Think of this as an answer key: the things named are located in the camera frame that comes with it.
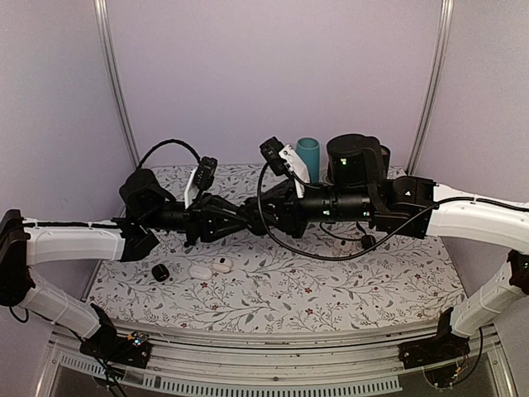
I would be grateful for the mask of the black earbuds charging case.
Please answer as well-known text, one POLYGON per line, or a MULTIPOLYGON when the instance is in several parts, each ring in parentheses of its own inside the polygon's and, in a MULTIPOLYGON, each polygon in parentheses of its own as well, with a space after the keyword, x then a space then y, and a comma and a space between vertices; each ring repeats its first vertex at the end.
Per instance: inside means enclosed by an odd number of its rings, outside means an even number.
POLYGON ((237 214, 245 219, 246 229, 255 236, 267 234, 258 211, 256 197, 247 198, 237 210, 237 214))

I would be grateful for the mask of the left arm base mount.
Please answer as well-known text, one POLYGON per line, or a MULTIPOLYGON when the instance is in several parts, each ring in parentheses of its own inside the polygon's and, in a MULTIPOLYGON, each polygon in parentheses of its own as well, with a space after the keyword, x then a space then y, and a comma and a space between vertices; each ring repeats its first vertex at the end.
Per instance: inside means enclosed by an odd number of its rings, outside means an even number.
POLYGON ((100 327, 90 338, 82 339, 79 351, 104 362, 145 369, 153 347, 149 335, 134 331, 125 337, 118 336, 104 310, 95 304, 90 306, 98 316, 100 327))

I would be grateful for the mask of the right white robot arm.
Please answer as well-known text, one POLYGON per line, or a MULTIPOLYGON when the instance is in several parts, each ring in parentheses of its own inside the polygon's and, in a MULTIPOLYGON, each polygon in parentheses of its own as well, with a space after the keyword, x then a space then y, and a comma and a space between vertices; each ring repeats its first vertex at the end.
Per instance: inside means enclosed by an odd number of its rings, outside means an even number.
POLYGON ((388 178, 389 148, 350 133, 326 145, 329 184, 311 183, 296 151, 272 137, 260 145, 266 165, 287 177, 280 193, 257 193, 266 231, 300 238, 310 222, 367 222, 388 237, 458 237, 509 249, 508 262, 466 301, 441 315, 427 353, 444 361, 510 304, 528 293, 528 206, 462 192, 431 179, 388 178))

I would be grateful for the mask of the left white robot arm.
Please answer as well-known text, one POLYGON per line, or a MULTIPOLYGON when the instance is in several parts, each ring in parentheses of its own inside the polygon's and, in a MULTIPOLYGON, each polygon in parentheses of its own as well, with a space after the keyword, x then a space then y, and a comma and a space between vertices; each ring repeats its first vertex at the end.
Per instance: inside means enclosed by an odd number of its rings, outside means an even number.
POLYGON ((1 221, 1 305, 32 311, 89 340, 106 359, 122 340, 112 320, 42 279, 31 267, 75 260, 139 261, 158 245, 157 231, 181 232, 189 245, 214 242, 250 225, 241 208, 206 193, 212 177, 194 170, 178 201, 148 169, 132 173, 119 189, 126 215, 99 222, 41 222, 8 210, 1 221))

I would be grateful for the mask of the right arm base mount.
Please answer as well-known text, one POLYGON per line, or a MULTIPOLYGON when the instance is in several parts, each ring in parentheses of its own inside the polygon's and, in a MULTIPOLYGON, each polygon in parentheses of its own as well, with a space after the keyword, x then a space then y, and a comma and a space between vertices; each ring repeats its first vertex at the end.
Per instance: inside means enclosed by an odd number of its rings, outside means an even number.
POLYGON ((398 359, 405 369, 455 359, 470 352, 469 337, 457 336, 452 331, 450 319, 453 311, 448 308, 441 314, 434 336, 398 345, 398 359))

